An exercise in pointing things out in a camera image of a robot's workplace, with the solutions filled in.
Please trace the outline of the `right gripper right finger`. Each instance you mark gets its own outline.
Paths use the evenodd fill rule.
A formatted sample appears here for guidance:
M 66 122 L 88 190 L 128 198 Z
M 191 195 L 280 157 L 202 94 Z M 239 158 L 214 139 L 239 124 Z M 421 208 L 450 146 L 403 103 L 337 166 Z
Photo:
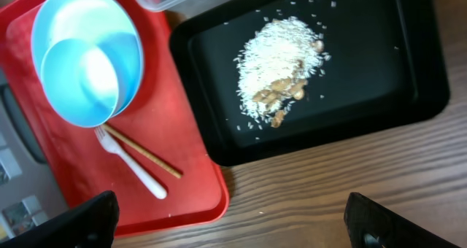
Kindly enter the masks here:
M 352 248 L 458 248 L 360 193 L 350 193 L 344 222 Z

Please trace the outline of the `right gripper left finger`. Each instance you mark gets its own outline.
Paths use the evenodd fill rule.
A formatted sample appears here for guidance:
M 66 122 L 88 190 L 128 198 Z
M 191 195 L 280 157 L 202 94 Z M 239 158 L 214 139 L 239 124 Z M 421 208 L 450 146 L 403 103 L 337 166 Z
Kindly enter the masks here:
M 1 248 L 110 248 L 120 208 L 111 190 L 1 244 Z

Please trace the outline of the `white plastic fork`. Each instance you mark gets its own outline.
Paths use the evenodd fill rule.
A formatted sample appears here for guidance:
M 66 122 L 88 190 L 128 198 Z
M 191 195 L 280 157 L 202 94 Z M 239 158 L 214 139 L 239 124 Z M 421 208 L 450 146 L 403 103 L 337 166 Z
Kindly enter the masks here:
M 166 189 L 149 175 L 101 126 L 94 128 L 96 137 L 109 153 L 119 156 L 123 162 L 134 172 L 141 183 L 157 198 L 165 199 L 168 195 Z

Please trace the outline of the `light blue bowl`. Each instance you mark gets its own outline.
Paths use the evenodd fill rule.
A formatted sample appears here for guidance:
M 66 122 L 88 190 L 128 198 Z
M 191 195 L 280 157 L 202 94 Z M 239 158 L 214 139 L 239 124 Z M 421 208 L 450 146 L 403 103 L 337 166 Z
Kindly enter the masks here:
M 94 128 L 133 101 L 143 69 L 139 38 L 120 32 L 97 42 L 57 42 L 43 58 L 40 77 L 49 104 L 62 119 L 81 128 Z

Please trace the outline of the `rice and nut scraps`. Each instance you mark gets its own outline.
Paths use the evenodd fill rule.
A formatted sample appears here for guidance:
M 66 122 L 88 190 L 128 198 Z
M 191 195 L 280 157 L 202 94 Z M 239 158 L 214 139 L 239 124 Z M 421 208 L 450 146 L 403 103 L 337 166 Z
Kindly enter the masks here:
M 242 146 L 329 130 L 395 109 L 410 82 L 383 0 L 289 0 L 286 12 L 243 29 L 223 66 L 221 101 Z

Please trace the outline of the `grey dishwasher rack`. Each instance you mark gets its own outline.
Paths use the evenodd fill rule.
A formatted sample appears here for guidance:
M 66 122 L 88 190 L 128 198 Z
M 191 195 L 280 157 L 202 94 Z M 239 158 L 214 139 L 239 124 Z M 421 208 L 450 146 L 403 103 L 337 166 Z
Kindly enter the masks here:
M 1 242 L 68 210 L 36 137 L 1 73 Z

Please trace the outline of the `wooden chopstick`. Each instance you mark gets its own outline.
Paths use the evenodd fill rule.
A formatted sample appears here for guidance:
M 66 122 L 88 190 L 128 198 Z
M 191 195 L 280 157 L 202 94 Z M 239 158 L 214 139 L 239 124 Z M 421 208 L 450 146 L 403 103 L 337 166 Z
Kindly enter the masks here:
M 178 170 L 176 170 L 173 166 L 169 165 L 167 162 L 165 162 L 164 160 L 161 160 L 160 158 L 158 158 L 157 156 L 155 156 L 154 154 L 152 154 L 151 152 L 149 152 L 148 150 L 146 150 L 145 148 L 143 148 L 142 146 L 140 146 L 139 144 L 137 144 L 136 142 L 134 142 L 133 140 L 131 140 L 130 138 L 124 136 L 122 133 L 120 133 L 119 131 L 115 130 L 113 127 L 111 127 L 110 125 L 107 125 L 107 124 L 102 124 L 101 127 L 107 131 L 108 133 L 110 133 L 111 135 L 115 136 L 116 138 L 118 138 L 119 140 L 121 140 L 124 144 L 127 144 L 129 147 L 133 148 L 134 150 L 136 150 L 139 154 L 145 156 L 147 159 L 151 160 L 153 163 L 157 164 L 158 166 L 160 166 L 162 169 L 164 169 L 165 171 L 169 172 L 171 175 L 173 175 L 174 177 L 178 178 L 178 179 L 181 179 L 182 178 L 182 173 Z

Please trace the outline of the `red plastic tray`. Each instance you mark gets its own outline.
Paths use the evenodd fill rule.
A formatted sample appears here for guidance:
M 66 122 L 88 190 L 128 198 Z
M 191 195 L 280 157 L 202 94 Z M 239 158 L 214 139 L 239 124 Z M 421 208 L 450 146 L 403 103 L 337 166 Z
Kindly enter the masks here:
M 220 168 L 205 150 L 169 52 L 171 30 L 164 14 L 136 0 L 116 0 L 131 16 L 144 47 L 144 81 L 131 105 L 110 121 L 119 133 L 178 171 L 174 176 L 132 152 L 168 191 L 155 198 L 95 133 L 62 120 L 48 104 L 31 58 L 34 17 L 45 0 L 14 0 L 1 8 L 1 68 L 70 207 L 105 190 L 115 192 L 118 237 L 212 222 L 229 204 Z

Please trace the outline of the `black plastic tray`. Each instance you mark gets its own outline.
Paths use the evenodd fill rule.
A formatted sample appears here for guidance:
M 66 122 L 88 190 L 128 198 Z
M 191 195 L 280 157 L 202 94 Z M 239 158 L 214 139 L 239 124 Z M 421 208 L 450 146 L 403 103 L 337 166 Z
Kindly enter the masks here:
M 294 16 L 330 55 L 278 128 L 241 113 L 236 57 Z M 449 101 L 433 0 L 231 0 L 181 23 L 169 46 L 209 157 L 235 166 L 427 120 Z

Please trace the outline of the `light blue plate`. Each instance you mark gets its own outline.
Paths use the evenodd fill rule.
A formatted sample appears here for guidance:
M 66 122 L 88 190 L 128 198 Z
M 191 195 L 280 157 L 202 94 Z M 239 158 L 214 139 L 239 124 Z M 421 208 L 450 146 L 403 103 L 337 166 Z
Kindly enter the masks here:
M 115 0 L 46 0 L 34 18 L 31 56 L 48 103 L 81 128 L 123 112 L 144 75 L 139 33 Z

